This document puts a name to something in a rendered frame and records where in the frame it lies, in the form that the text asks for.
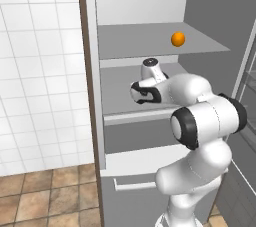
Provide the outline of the grey fridge door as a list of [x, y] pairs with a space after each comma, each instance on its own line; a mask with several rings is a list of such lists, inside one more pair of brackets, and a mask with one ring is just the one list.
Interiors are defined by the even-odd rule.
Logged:
[[232, 96], [247, 111], [247, 125], [227, 139], [233, 159], [215, 203], [228, 227], [256, 227], [256, 20]]

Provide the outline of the orange fruit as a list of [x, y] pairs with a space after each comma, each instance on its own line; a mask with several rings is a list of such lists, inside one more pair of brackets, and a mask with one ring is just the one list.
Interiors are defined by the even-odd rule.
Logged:
[[185, 35], [182, 32], [175, 32], [171, 36], [171, 43], [175, 47], [180, 47], [185, 43]]

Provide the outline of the brown cabinet side panel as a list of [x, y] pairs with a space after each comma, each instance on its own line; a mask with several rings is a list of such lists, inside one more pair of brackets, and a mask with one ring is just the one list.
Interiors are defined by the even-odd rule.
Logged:
[[101, 227], [105, 227], [104, 212], [103, 212], [103, 205], [102, 205], [97, 123], [96, 123], [94, 91], [93, 91], [93, 75], [92, 75], [92, 65], [91, 65], [91, 52], [90, 52], [90, 42], [89, 42], [89, 27], [88, 27], [86, 0], [79, 0], [79, 7], [80, 7], [83, 51], [84, 51], [85, 70], [86, 70], [86, 79], [87, 79], [89, 112], [90, 112], [90, 119], [91, 119], [92, 143], [93, 143], [93, 150], [94, 150], [95, 173], [96, 173], [96, 179], [97, 179], [99, 214], [100, 214]]

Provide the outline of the grey open fridge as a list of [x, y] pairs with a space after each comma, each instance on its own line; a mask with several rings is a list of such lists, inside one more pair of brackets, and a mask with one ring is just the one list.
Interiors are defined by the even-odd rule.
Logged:
[[[223, 93], [235, 99], [232, 92], [256, 20], [256, 0], [86, 0], [86, 2], [100, 170], [105, 167], [105, 154], [119, 152], [123, 147], [129, 149], [133, 146], [146, 148], [154, 144], [182, 145], [173, 135], [171, 116], [167, 119], [106, 126], [102, 108], [102, 69], [142, 67], [145, 59], [155, 58], [162, 72], [167, 76], [184, 73], [201, 76], [209, 81], [214, 94]], [[98, 27], [101, 25], [180, 22], [185, 22], [211, 37], [229, 48], [229, 51], [106, 60], [101, 60], [99, 57]]]

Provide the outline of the grey freezer drawer front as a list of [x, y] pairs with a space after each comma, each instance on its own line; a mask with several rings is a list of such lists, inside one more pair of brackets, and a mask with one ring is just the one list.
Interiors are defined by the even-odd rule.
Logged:
[[[188, 149], [178, 144], [106, 153], [100, 170], [105, 227], [203, 227], [213, 203], [210, 193], [220, 185], [219, 178], [189, 188], [187, 176], [175, 170], [169, 177], [177, 187], [166, 194], [155, 180], [158, 169], [182, 163], [187, 154]], [[156, 188], [116, 191], [114, 178], [119, 184], [155, 182]]]

